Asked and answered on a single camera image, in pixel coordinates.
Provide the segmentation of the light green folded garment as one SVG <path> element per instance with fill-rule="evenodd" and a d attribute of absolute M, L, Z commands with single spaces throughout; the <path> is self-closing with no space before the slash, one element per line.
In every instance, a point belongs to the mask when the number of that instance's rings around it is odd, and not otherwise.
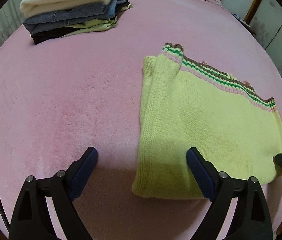
<path fill-rule="evenodd" d="M 70 25 L 69 27 L 62 27 L 61 31 L 64 31 L 64 34 L 62 34 L 61 37 L 66 37 L 66 36 L 81 34 L 81 33 L 107 31 L 109 29 L 112 29 L 116 27 L 118 18 L 121 15 L 121 13 L 129 10 L 132 7 L 133 5 L 130 2 L 126 2 L 124 4 L 118 5 L 116 15 L 108 20 L 94 19 L 83 23 Z"/>

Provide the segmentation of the black folded garment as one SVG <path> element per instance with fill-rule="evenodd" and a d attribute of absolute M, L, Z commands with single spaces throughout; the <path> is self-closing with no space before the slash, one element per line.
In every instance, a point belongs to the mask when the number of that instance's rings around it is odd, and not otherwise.
<path fill-rule="evenodd" d="M 79 28 L 73 28 L 73 27 L 62 27 L 62 28 L 56 28 L 52 30 L 42 31 L 36 34 L 31 34 L 31 38 L 34 41 L 34 44 L 40 44 L 44 41 L 51 40 L 54 38 L 60 38 L 64 35 L 73 33 L 74 31 L 80 30 Z"/>

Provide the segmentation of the yellow knitted child cardigan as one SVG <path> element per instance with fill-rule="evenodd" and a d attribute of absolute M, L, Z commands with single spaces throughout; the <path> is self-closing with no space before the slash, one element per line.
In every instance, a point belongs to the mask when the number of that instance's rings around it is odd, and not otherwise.
<path fill-rule="evenodd" d="M 140 141 L 132 192 L 144 198 L 203 198 L 187 166 L 196 148 L 217 170 L 231 177 L 268 184 L 281 170 L 282 122 L 274 98 L 184 55 L 166 43 L 143 60 Z"/>

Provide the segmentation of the dark wooden nightstand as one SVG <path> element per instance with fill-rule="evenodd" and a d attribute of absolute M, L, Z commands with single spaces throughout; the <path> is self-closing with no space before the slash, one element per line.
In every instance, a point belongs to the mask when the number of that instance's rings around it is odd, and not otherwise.
<path fill-rule="evenodd" d="M 256 33 L 251 29 L 251 26 L 248 25 L 239 15 L 234 14 L 233 16 L 241 23 L 242 26 L 244 26 L 244 28 L 253 36 L 256 35 Z"/>

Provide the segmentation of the blue grey folded garment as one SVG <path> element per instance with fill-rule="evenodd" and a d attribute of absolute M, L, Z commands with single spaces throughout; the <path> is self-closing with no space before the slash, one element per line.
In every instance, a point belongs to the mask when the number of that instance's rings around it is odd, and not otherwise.
<path fill-rule="evenodd" d="M 95 2 L 68 10 L 45 12 L 26 19 L 23 25 L 31 34 L 36 34 L 95 19 L 109 20 L 127 2 L 128 0 L 111 0 L 107 5 Z"/>

